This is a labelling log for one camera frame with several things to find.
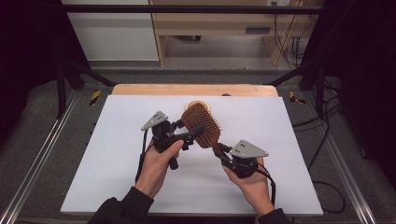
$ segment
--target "white cabinet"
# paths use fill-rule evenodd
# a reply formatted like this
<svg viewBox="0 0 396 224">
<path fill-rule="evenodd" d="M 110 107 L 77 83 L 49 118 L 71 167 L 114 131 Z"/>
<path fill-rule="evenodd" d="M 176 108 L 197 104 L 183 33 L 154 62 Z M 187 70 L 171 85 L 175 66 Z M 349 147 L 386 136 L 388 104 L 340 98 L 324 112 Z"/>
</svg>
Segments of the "white cabinet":
<svg viewBox="0 0 396 224">
<path fill-rule="evenodd" d="M 74 5 L 148 5 L 147 0 L 62 0 Z M 88 61 L 158 61 L 150 14 L 68 13 Z"/>
</svg>

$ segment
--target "hairbrush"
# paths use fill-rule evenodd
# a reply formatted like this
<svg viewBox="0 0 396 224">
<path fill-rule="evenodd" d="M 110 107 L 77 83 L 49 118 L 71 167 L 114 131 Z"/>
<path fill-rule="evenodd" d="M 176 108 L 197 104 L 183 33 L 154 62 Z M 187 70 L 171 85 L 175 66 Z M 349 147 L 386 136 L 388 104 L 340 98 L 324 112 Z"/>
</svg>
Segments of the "hairbrush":
<svg viewBox="0 0 396 224">
<path fill-rule="evenodd" d="M 200 103 L 191 105 L 184 111 L 181 120 L 190 132 L 197 128 L 204 129 L 204 132 L 195 138 L 200 147 L 219 149 L 221 128 L 204 105 Z"/>
</svg>

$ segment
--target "black sleeve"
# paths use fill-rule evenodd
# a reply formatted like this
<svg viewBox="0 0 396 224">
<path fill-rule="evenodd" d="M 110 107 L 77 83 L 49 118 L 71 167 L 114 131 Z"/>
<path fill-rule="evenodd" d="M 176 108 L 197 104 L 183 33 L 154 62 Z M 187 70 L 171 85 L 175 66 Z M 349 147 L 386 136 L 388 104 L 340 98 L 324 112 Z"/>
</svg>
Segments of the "black sleeve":
<svg viewBox="0 0 396 224">
<path fill-rule="evenodd" d="M 147 216 L 154 200 L 131 187 L 122 201 L 106 200 L 88 224 L 143 224 L 149 223 Z"/>
<path fill-rule="evenodd" d="M 288 218 L 281 208 L 278 208 L 267 215 L 259 217 L 260 224 L 290 224 Z"/>
</svg>

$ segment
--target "black pole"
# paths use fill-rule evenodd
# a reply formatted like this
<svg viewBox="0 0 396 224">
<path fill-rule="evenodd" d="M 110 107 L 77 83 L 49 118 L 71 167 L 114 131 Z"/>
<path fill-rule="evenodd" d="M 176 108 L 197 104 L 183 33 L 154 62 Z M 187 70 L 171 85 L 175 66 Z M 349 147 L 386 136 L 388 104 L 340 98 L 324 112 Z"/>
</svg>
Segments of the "black pole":
<svg viewBox="0 0 396 224">
<path fill-rule="evenodd" d="M 179 5 L 63 5 L 43 6 L 50 11 L 71 13 L 215 13 L 215 14 L 288 14 L 323 15 L 342 12 L 323 7 L 244 7 L 244 6 L 179 6 Z"/>
<path fill-rule="evenodd" d="M 93 77 L 94 79 L 96 79 L 96 80 L 102 82 L 103 84 L 105 84 L 105 85 L 107 85 L 107 86 L 112 86 L 112 87 L 113 87 L 113 86 L 116 86 L 117 84 L 119 84 L 119 83 L 112 82 L 112 81 L 108 80 L 108 79 L 105 78 L 105 77 L 102 77 L 101 75 L 99 75 L 99 74 L 93 72 L 91 69 L 89 69 L 89 68 L 87 68 L 87 67 L 84 67 L 83 65 L 81 65 L 81 64 L 79 64 L 79 63 L 76 63 L 76 62 L 74 62 L 74 61 L 72 61 L 72 60 L 68 61 L 68 63 L 69 63 L 71 66 L 73 66 L 74 68 L 76 68 L 78 71 L 84 73 L 85 75 L 88 75 L 88 76 L 90 76 L 90 77 Z"/>
<path fill-rule="evenodd" d="M 283 75 L 282 77 L 279 77 L 270 83 L 264 83 L 262 85 L 270 85 L 270 86 L 276 87 L 276 86 L 284 83 L 285 81 L 291 79 L 292 77 L 306 73 L 306 71 L 311 68 L 312 64 L 313 64 L 312 60 L 308 61 L 308 62 L 302 64 L 301 66 L 289 71 L 286 75 Z"/>
<path fill-rule="evenodd" d="M 316 110 L 318 112 L 318 116 L 321 119 L 324 119 L 323 117 L 323 95 L 324 95 L 324 81 L 325 81 L 325 63 L 322 63 L 319 67 L 318 70 L 318 85 L 317 85 L 317 100 L 316 100 Z"/>
<path fill-rule="evenodd" d="M 56 68 L 56 80 L 58 86 L 58 119 L 66 110 L 66 91 L 64 86 L 64 71 L 62 63 Z"/>
</svg>

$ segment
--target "desk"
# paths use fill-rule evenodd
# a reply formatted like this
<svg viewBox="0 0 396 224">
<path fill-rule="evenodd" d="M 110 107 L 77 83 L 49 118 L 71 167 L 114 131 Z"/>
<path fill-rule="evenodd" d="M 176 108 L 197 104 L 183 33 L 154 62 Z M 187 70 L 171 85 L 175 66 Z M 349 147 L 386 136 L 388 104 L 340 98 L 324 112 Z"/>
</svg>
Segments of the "desk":
<svg viewBox="0 0 396 224">
<path fill-rule="evenodd" d="M 276 1 L 281 7 L 316 7 L 323 0 L 286 0 Z M 149 0 L 151 5 L 201 5 L 201 6 L 271 6 L 268 0 Z M 292 36 L 309 37 L 315 22 L 308 15 L 278 15 L 276 28 L 274 15 L 244 14 L 177 14 L 153 13 L 154 33 L 160 63 L 166 52 L 169 35 L 260 35 L 267 48 L 273 65 L 278 66 L 282 52 L 289 47 Z M 249 32 L 248 28 L 257 29 Z M 278 46 L 274 40 L 275 29 L 279 35 Z"/>
<path fill-rule="evenodd" d="M 233 97 L 219 96 L 224 92 Z M 113 196 L 121 199 L 134 184 L 143 136 L 140 127 L 158 109 L 175 121 L 186 103 L 204 100 L 211 105 L 212 114 L 222 127 L 221 143 L 234 146 L 244 138 L 270 153 L 265 164 L 277 183 L 276 206 L 291 216 L 322 215 L 283 100 L 276 96 L 273 87 L 250 85 L 115 87 L 106 100 L 61 211 L 89 215 L 105 199 Z M 180 153 L 178 162 L 179 168 L 168 172 L 150 208 L 152 216 L 255 216 L 210 149 L 194 144 Z"/>
</svg>

